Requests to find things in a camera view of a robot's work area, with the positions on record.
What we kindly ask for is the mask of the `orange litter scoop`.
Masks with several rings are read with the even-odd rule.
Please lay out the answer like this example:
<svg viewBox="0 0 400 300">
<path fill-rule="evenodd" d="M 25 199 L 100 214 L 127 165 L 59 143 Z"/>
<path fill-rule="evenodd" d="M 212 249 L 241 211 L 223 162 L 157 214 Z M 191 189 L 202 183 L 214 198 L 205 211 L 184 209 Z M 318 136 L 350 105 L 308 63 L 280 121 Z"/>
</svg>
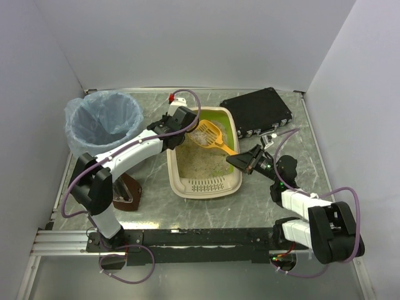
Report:
<svg viewBox="0 0 400 300">
<path fill-rule="evenodd" d="M 228 155 L 237 154 L 236 151 L 228 147 L 223 139 L 223 134 L 221 130 L 211 121 L 200 120 L 195 130 L 203 131 L 207 134 L 208 138 L 211 140 L 211 144 L 207 147 L 202 147 L 206 149 L 220 149 L 227 153 Z"/>
</svg>

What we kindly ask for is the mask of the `beige green litter box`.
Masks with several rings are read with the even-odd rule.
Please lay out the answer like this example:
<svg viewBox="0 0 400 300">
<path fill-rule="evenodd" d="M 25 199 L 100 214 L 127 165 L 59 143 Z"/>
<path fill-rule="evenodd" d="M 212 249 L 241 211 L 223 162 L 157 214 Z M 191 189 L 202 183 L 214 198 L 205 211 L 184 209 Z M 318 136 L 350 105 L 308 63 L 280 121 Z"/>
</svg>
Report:
<svg viewBox="0 0 400 300">
<path fill-rule="evenodd" d="M 224 142 L 239 152 L 239 141 L 231 113 L 221 107 L 204 107 L 200 120 L 214 122 L 222 130 Z M 211 199 L 235 193 L 242 184 L 242 174 L 226 162 L 228 154 L 219 149 L 204 149 L 188 136 L 175 150 L 167 150 L 169 182 L 179 197 Z"/>
</svg>

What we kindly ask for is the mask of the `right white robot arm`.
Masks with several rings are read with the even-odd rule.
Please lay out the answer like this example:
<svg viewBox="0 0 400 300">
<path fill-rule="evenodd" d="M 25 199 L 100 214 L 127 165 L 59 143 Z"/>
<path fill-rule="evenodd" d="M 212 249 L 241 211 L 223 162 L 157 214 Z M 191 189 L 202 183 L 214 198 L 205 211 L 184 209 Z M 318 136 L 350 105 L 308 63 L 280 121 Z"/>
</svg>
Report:
<svg viewBox="0 0 400 300">
<path fill-rule="evenodd" d="M 226 162 L 242 173 L 257 172 L 272 180 L 272 201 L 296 214 L 275 222 L 274 238 L 278 243 L 291 241 L 306 246 L 321 264 L 364 255 L 365 244 L 349 205 L 306 195 L 296 184 L 298 162 L 292 156 L 274 159 L 257 145 L 228 156 Z"/>
</svg>

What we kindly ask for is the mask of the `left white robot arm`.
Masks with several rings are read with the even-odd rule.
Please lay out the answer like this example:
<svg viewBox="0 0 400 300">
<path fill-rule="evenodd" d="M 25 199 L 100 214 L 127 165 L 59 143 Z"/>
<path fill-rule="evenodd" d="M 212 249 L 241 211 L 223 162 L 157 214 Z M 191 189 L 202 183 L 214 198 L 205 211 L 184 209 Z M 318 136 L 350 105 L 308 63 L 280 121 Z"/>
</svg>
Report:
<svg viewBox="0 0 400 300">
<path fill-rule="evenodd" d="M 84 153 L 78 158 L 66 194 L 84 207 L 82 213 L 97 228 L 106 248 L 116 249 L 124 243 L 124 228 L 113 211 L 114 182 L 145 159 L 182 144 L 185 133 L 198 121 L 198 112 L 179 106 L 173 115 L 151 123 L 133 140 L 97 156 Z"/>
</svg>

